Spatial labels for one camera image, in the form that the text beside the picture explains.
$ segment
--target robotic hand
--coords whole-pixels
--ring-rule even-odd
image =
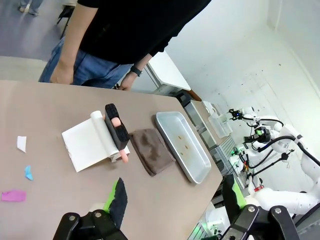
[[[240,110],[230,109],[229,113],[232,114],[232,120],[243,120],[249,127],[254,128],[254,135],[244,138],[245,141],[252,143],[253,150],[246,150],[244,154],[249,162],[255,164],[255,167],[257,167],[257,164],[271,160],[274,157],[274,154],[270,154],[272,152],[281,156],[283,154],[288,156],[289,145],[294,142],[303,152],[301,168],[314,182],[311,191],[308,193],[273,191],[265,187],[252,193],[247,197],[247,200],[267,211],[273,206],[282,205],[291,214],[306,214],[320,201],[320,161],[314,157],[312,149],[303,136],[293,126],[284,125],[277,117],[258,117],[253,107]]]

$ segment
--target brown cloth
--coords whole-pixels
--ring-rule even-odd
[[[157,129],[135,131],[131,133],[131,142],[142,165],[152,177],[176,161]]]

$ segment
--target table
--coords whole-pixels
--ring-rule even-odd
[[[52,239],[63,214],[84,216],[94,203],[105,202],[118,177],[128,195],[121,230],[129,240],[188,238],[222,180],[211,157],[212,170],[199,185],[178,163],[150,177],[131,143],[128,164],[105,160],[76,173],[61,133],[108,103],[116,105],[129,133],[154,128],[152,118],[161,111],[179,111],[191,124],[172,97],[0,81],[0,190],[27,192],[26,202],[0,201],[0,239]],[[26,153],[17,149],[17,136],[27,136]],[[24,176],[27,165],[33,181]]]
[[[153,92],[154,94],[168,94],[172,88],[187,91],[191,90],[189,84],[166,51],[158,52],[149,61],[145,69],[148,70],[149,76],[151,79],[154,79],[158,85],[158,88]]]
[[[218,137],[213,126],[208,123],[210,114],[201,101],[191,100],[191,102],[186,106],[185,110],[194,123],[198,133],[205,141],[207,148],[215,148],[216,146],[221,145],[228,138],[227,136],[222,138]]]

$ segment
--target aluminum tray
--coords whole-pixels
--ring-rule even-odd
[[[158,112],[156,125],[187,178],[202,183],[211,170],[210,160],[185,117],[177,111]]]

